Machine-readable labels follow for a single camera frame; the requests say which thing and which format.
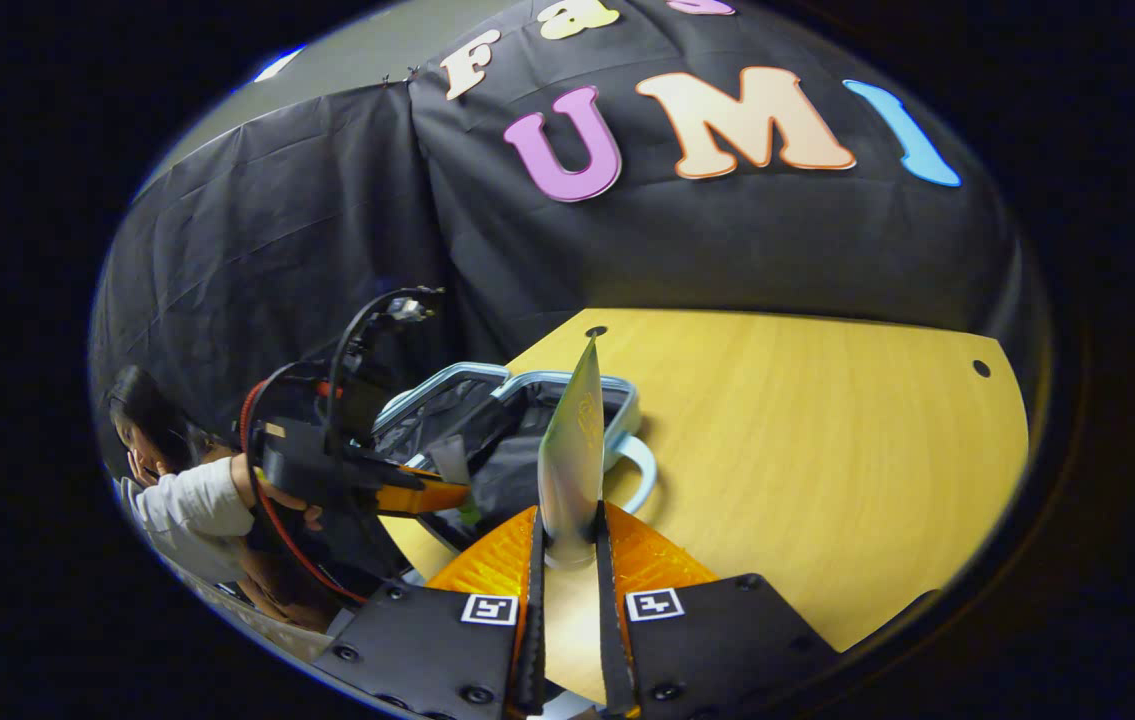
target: purple letter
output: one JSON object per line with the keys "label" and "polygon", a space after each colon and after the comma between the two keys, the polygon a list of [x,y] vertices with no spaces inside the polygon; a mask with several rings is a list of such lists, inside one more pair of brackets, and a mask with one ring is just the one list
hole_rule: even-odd
{"label": "purple letter", "polygon": [[735,12],[731,5],[718,0],[664,0],[671,8],[689,15],[730,15]]}
{"label": "purple letter", "polygon": [[616,139],[603,119],[594,99],[598,97],[595,86],[577,87],[565,95],[554,100],[555,114],[564,114],[575,125],[575,132],[589,151],[589,165],[583,170],[568,173],[554,154],[549,140],[540,129],[544,127],[543,114],[523,115],[506,131],[504,141],[514,146],[522,165],[531,176],[531,182],[545,195],[560,202],[577,202],[602,195],[621,177],[621,150]]}

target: red cable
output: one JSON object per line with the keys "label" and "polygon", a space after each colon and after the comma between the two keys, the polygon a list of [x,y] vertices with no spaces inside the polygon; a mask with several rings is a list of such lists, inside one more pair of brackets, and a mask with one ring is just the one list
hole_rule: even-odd
{"label": "red cable", "polygon": [[[251,388],[251,392],[247,393],[247,400],[243,402],[242,416],[239,416],[238,419],[238,429],[241,430],[243,452],[247,452],[247,415],[251,415],[251,407],[257,402],[257,395],[259,395],[260,390],[264,386],[264,383],[266,380],[257,383],[257,386]],[[251,464],[251,454],[247,454],[247,471],[249,474],[252,474],[254,470],[255,469],[253,469]],[[253,475],[250,479],[255,483],[257,478]],[[257,500],[259,500],[261,506],[264,508],[264,513],[269,514],[269,519],[274,520],[274,528],[278,530],[278,536],[283,538],[283,542],[287,543],[287,547],[292,551],[292,555],[296,556],[296,559],[301,561],[301,564],[304,566],[311,575],[313,575],[320,583],[326,585],[326,587],[333,592],[343,594],[343,596],[346,597],[353,597],[353,600],[356,600],[365,605],[365,597],[362,597],[361,594],[348,592],[347,589],[342,588],[338,584],[329,580],[325,574],[321,574],[321,571],[317,569],[312,562],[310,562],[310,559],[305,556],[305,553],[301,552],[301,549],[296,546],[296,542],[293,541],[292,536],[287,534],[287,530],[283,528],[283,520],[278,518],[278,512],[274,510],[274,502],[269,499],[269,496],[267,496],[263,492],[259,492],[257,493]]]}

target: blue letter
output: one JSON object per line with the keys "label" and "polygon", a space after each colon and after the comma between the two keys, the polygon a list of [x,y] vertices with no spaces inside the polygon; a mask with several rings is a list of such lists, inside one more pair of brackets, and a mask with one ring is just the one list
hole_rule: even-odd
{"label": "blue letter", "polygon": [[909,117],[905,104],[896,95],[882,87],[874,87],[868,83],[855,79],[844,79],[842,85],[846,85],[847,90],[855,92],[856,95],[868,100],[869,104],[874,106],[874,110],[878,110],[878,115],[882,115],[882,118],[886,120],[886,126],[896,133],[896,140],[899,140],[900,145],[905,149],[905,157],[900,161],[905,165],[906,170],[927,182],[945,184],[950,187],[959,187],[962,184],[959,174],[955,173],[955,168],[945,165],[945,159],[941,158],[936,146],[932,145],[932,141],[923,135],[923,128],[918,127],[918,123]]}

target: table surface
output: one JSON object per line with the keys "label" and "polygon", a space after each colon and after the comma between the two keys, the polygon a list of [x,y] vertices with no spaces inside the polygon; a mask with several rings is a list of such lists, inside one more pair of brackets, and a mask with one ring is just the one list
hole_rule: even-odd
{"label": "table surface", "polygon": [[[762,574],[833,648],[859,642],[978,550],[1018,487],[1028,429],[997,341],[773,313],[589,309],[508,363],[639,388],[659,478],[636,512],[721,578]],[[989,368],[989,377],[974,361]],[[623,505],[640,475],[604,479]],[[453,558],[415,520],[382,519],[426,578]],[[550,680],[603,702],[598,577],[545,575]]]}

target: suitcase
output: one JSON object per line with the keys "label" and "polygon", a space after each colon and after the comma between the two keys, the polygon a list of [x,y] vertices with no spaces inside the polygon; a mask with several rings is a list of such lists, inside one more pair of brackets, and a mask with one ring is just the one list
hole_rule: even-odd
{"label": "suitcase", "polygon": [[[435,538],[463,551],[490,529],[539,500],[536,459],[540,438],[571,379],[571,372],[508,374],[499,365],[456,363],[385,405],[372,427],[375,450],[390,460],[443,474],[462,457],[476,519],[461,510],[420,514]],[[636,437],[641,424],[639,391],[627,379],[603,375],[603,469],[630,457],[644,475],[623,505],[644,505],[657,479],[655,457]]]}

